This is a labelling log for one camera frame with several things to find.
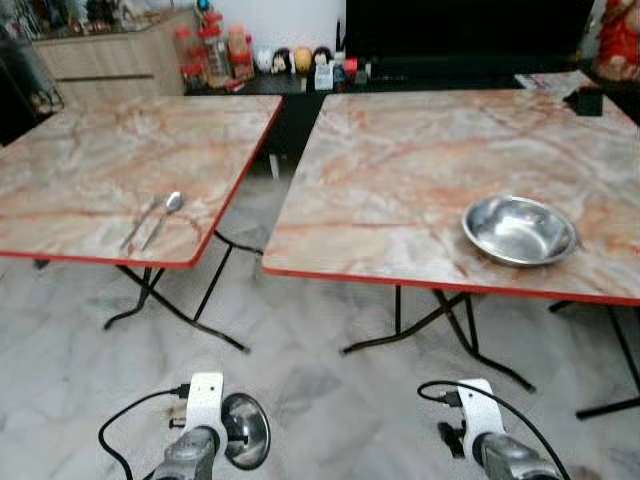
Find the television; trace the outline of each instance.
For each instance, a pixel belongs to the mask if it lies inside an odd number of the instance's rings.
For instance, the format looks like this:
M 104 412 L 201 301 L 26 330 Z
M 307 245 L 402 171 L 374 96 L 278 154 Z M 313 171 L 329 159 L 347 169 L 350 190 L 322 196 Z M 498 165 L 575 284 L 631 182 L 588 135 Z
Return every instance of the television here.
M 527 73 L 575 60 L 594 0 L 347 0 L 345 49 L 379 74 Z

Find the tiled floor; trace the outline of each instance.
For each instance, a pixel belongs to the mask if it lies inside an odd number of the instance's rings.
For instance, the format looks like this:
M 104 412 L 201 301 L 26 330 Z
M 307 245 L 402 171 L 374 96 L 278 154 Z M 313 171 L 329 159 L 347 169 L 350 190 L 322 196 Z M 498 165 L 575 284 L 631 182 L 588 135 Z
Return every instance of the tiled floor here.
M 221 231 L 266 244 L 286 193 L 280 181 L 249 178 Z M 195 308 L 224 251 L 216 240 L 193 271 L 168 273 L 161 291 Z M 122 479 L 100 450 L 100 424 L 130 401 L 188 381 L 197 371 L 222 371 L 225 391 L 245 391 L 269 414 L 273 445 L 263 467 L 229 479 L 484 478 L 470 461 L 454 460 L 436 424 L 459 412 L 416 395 L 433 379 L 485 377 L 547 435 L 574 479 L 640 478 L 640 410 L 588 422 L 578 407 L 634 395 L 624 359 L 602 307 L 573 306 L 561 315 L 548 302 L 476 297 L 482 349 L 538 386 L 530 395 L 472 361 L 440 320 L 402 343 L 355 353 L 338 349 L 392 331 L 392 289 L 384 286 L 270 277 L 254 256 L 234 252 L 203 322 L 249 344 L 246 356 L 192 330 L 150 300 L 111 331 L 103 322 L 135 303 L 137 292 L 115 269 L 26 260 L 0 263 L 0 478 Z M 406 323 L 435 306 L 429 292 L 407 289 Z M 638 354 L 633 313 L 620 309 Z M 142 478 L 178 431 L 167 421 L 184 403 L 150 402 L 119 421 L 108 436 Z M 535 446 L 523 425 L 505 425 Z

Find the wooden cabinet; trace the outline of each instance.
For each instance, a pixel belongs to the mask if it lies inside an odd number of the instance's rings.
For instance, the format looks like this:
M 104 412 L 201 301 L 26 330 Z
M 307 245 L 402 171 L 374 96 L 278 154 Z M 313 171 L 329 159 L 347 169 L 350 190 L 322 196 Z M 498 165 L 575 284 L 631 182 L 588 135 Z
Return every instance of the wooden cabinet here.
M 172 41 L 178 25 L 193 25 L 192 10 L 178 10 L 140 32 L 39 40 L 33 45 L 65 102 L 182 95 Z

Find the black tv screen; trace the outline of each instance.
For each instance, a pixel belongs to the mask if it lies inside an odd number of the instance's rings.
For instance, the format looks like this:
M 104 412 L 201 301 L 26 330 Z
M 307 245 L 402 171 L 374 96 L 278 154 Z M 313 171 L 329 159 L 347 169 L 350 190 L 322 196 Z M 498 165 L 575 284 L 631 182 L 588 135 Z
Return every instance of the black tv screen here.
M 347 55 L 496 57 L 576 52 L 593 0 L 347 0 Z

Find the black cable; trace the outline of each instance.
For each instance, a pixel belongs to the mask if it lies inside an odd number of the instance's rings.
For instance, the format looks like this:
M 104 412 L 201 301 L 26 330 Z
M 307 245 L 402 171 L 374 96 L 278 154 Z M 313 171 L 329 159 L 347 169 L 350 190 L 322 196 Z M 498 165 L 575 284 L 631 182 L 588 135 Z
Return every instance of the black cable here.
M 214 235 L 218 237 L 220 240 L 222 240 L 224 243 L 226 243 L 227 245 L 232 246 L 233 248 L 237 248 L 238 250 L 244 250 L 246 252 L 255 253 L 256 255 L 264 255 L 264 252 L 259 248 L 249 247 L 247 245 L 240 245 L 238 243 L 232 242 L 217 230 L 214 232 Z
M 122 468 L 124 470 L 124 475 L 127 478 L 127 480 L 133 480 L 133 473 L 131 472 L 131 467 L 129 466 L 129 462 L 127 462 L 127 460 L 120 454 L 120 452 L 118 452 L 115 448 L 111 447 L 107 443 L 107 441 L 104 439 L 104 432 L 107 430 L 109 425 L 111 425 L 113 422 L 115 422 L 118 418 L 120 418 L 122 415 L 127 413 L 132 408 L 140 405 L 143 402 L 146 402 L 147 400 L 149 400 L 151 398 L 160 397 L 162 395 L 178 395 L 180 398 L 187 398 L 189 396 L 189 384 L 185 383 L 185 384 L 180 385 L 177 388 L 172 388 L 170 390 L 162 390 L 160 392 L 151 393 L 149 395 L 146 395 L 146 396 L 142 397 L 139 400 L 136 400 L 135 402 L 131 403 L 130 405 L 128 405 L 125 408 L 123 408 L 122 410 L 120 410 L 118 413 L 116 413 L 109 420 L 107 420 L 102 425 L 102 427 L 100 427 L 100 430 L 98 431 L 98 442 L 100 443 L 100 446 L 109 455 L 111 455 L 113 458 L 115 458 L 120 463 L 120 465 L 122 465 Z
M 520 411 L 517 408 L 511 406 L 509 403 L 507 403 L 506 401 L 502 400 L 501 398 L 496 397 L 495 395 L 492 395 L 489 392 L 485 392 L 484 390 L 482 390 L 480 388 L 473 387 L 471 385 L 467 385 L 467 384 L 461 383 L 461 382 L 452 382 L 450 380 L 434 380 L 433 382 L 423 383 L 422 385 L 420 385 L 418 387 L 418 395 L 420 397 L 426 399 L 426 400 L 431 400 L 431 401 L 434 401 L 434 402 L 447 403 L 444 400 L 444 397 L 440 397 L 440 398 L 431 397 L 431 396 L 427 395 L 426 393 L 422 392 L 422 390 L 424 390 L 425 388 L 433 387 L 433 386 L 436 386 L 436 385 L 449 385 L 449 386 L 452 386 L 452 387 L 467 388 L 467 389 L 472 390 L 472 391 L 474 391 L 476 393 L 484 395 L 487 398 L 490 398 L 494 402 L 500 404 L 501 406 L 503 406 L 504 408 L 509 410 L 513 415 L 515 415 L 520 420 L 522 420 L 524 422 L 524 424 L 529 428 L 529 430 L 531 430 L 531 432 L 540 441 L 540 443 L 542 443 L 544 448 L 547 450 L 547 453 L 549 453 L 549 456 L 551 457 L 553 462 L 556 464 L 556 467 L 558 467 L 558 470 L 560 471 L 560 475 L 562 475 L 562 478 L 564 480 L 571 480 L 571 477 L 569 476 L 569 473 L 567 473 L 567 470 L 564 468 L 564 465 L 562 464 L 562 461 L 560 460 L 560 457 L 558 457 L 556 452 L 553 450 L 553 447 L 549 444 L 547 439 L 544 438 L 544 435 L 542 435 L 542 433 L 540 433 L 540 430 L 538 430 L 536 428 L 536 426 L 533 423 L 531 423 L 531 421 L 527 417 L 524 416 L 523 413 L 520 413 Z

